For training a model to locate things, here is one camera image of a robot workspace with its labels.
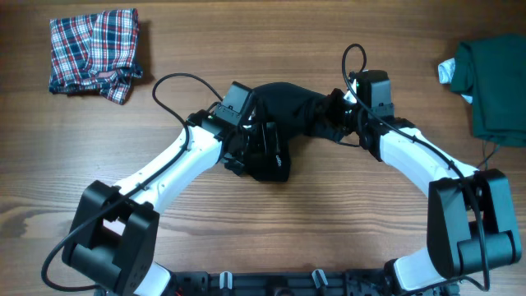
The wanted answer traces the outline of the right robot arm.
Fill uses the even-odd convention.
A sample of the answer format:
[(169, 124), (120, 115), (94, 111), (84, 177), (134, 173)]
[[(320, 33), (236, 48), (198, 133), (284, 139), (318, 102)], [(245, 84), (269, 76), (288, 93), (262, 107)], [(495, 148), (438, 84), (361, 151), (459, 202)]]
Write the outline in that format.
[(423, 249), (385, 265), (385, 290), (415, 295), (482, 273), (475, 286), (487, 291), (490, 272), (520, 261), (522, 245), (508, 178), (481, 171), (445, 153), (410, 121), (394, 116), (390, 79), (381, 70), (345, 72), (345, 94), (336, 119), (359, 146), (408, 178), (427, 197)]

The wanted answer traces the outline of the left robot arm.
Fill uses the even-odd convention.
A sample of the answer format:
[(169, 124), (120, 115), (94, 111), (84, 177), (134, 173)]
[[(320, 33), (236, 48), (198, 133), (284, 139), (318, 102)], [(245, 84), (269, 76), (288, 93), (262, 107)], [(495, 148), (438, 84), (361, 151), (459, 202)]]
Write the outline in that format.
[(234, 154), (256, 95), (233, 82), (211, 110), (185, 120), (180, 136), (145, 167), (109, 186), (82, 193), (70, 233), (58, 246), (62, 262), (111, 295), (170, 295), (173, 272), (154, 261), (159, 220), (199, 175)]

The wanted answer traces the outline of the plaid folded cloth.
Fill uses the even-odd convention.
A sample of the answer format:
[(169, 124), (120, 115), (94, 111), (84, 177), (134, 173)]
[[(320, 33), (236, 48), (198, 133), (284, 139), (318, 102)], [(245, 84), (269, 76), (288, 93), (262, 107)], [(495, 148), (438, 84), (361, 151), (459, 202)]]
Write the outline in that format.
[(132, 81), (143, 77), (137, 61), (140, 34), (135, 8), (49, 21), (52, 94), (94, 91), (124, 104)]

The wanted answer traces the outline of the black garment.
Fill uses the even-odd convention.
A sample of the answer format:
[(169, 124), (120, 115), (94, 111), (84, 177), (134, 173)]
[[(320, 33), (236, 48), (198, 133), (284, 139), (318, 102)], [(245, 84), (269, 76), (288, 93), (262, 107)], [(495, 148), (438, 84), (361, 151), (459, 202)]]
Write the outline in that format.
[(253, 89), (255, 127), (249, 135), (245, 161), (248, 175), (259, 182), (286, 182), (291, 159), (288, 144), (296, 136), (339, 142), (344, 135), (325, 120), (325, 97), (288, 82)]

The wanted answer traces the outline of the dark green folded garment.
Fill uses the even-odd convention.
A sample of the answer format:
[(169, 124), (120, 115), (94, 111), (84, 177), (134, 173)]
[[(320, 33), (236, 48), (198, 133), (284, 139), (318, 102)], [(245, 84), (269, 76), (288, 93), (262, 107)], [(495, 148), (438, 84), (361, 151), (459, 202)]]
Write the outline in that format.
[(525, 146), (525, 37), (459, 42), (437, 66), (438, 79), (472, 107), (473, 136), (496, 146)]

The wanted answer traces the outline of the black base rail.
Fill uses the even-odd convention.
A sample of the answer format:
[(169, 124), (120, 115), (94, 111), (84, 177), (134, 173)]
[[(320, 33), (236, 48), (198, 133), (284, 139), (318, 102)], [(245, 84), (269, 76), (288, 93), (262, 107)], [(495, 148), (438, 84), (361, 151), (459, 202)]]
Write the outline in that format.
[(383, 271), (211, 275), (202, 272), (177, 272), (171, 275), (164, 295), (386, 295)]

